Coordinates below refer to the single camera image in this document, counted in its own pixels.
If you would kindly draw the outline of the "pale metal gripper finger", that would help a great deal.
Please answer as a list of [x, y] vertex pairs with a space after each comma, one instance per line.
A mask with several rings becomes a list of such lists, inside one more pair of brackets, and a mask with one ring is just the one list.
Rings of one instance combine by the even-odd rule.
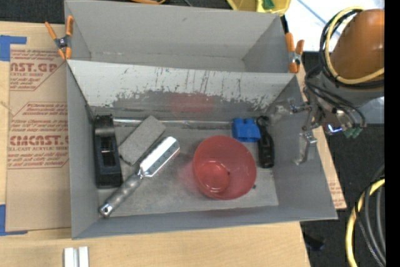
[[302, 102], [298, 104], [294, 99], [275, 101], [271, 105], [272, 115], [287, 116], [301, 112], [310, 113], [312, 110], [313, 107], [309, 103]]
[[312, 131], [305, 131], [299, 135], [299, 153], [294, 158], [297, 165], [306, 163], [315, 158], [318, 140]]

